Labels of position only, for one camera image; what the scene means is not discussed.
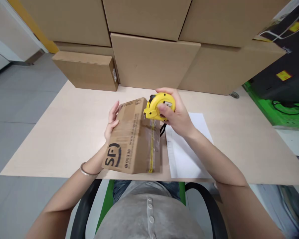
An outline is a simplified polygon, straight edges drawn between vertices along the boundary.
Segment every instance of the yellow wall edge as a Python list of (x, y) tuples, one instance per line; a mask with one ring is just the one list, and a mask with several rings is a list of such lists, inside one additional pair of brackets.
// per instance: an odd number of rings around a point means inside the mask
[(8, 2), (22, 18), (22, 20), (28, 25), (28, 27), (36, 35), (36, 37), (42, 42), (45, 48), (50, 53), (57, 53), (59, 51), (57, 46), (53, 43), (53, 41), (47, 39), (47, 37), (43, 34), (43, 32), (40, 30), (38, 25), (35, 23), (31, 15), (26, 11), (26, 9), (22, 6), (19, 0), (8, 0)]

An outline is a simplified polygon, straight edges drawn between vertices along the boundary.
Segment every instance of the shirt button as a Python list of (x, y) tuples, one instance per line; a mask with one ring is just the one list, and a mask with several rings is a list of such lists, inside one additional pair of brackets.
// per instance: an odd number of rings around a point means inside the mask
[(150, 216), (150, 218), (149, 218), (149, 222), (150, 222), (150, 223), (154, 223), (154, 217)]

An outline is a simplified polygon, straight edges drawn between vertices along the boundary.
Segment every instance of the chair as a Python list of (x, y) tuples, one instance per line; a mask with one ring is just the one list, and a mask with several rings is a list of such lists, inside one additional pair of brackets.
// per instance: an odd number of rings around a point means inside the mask
[[(78, 209), (75, 214), (73, 227), (71, 231), (71, 239), (85, 239), (85, 228), (86, 223), (91, 211), (91, 207), (93, 205), (95, 195), (97, 193), (97, 190), (99, 189), (99, 186), (101, 184), (101, 179), (95, 179), (89, 189), (86, 191), (86, 193), (83, 195)], [(105, 198), (103, 202), (103, 206), (101, 209), (101, 214), (99, 217), (99, 221), (96, 226), (97, 232), (103, 218), (105, 217), (106, 213), (110, 210), (110, 208), (113, 206), (113, 188), (114, 188), (114, 180), (109, 181), (109, 185), (107, 187)], [(210, 217), (211, 225), (212, 225), (212, 232), (213, 232), (213, 238), (214, 239), (227, 239), (227, 231), (225, 227), (225, 223), (223, 220), (223, 217), (221, 215), (221, 212), (217, 206), (216, 201), (212, 197), (212, 195), (209, 193), (209, 191), (202, 185), (197, 183), (187, 183), (185, 185), (184, 182), (179, 183), (179, 194), (181, 198), (181, 202), (186, 205), (185, 200), (185, 191), (189, 189), (196, 189), (201, 196), (203, 197), (203, 200), (206, 203), (206, 207), (208, 210), (208, 214)]]

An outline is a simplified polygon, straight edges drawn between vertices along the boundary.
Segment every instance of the tape measure strap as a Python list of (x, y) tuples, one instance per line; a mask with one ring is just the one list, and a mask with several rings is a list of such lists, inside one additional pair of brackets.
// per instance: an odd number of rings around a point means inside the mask
[(151, 133), (150, 133), (150, 161), (149, 161), (149, 173), (153, 172), (154, 165), (154, 134), (155, 134), (155, 120), (150, 120), (152, 124)]

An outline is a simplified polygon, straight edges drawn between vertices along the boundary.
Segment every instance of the sheet of paper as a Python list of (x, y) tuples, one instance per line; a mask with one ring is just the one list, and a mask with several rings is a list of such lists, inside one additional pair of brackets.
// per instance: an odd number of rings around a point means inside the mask
[[(203, 114), (189, 113), (189, 116), (194, 126), (213, 143)], [(165, 131), (171, 177), (211, 178), (186, 141), (169, 125), (166, 126)]]

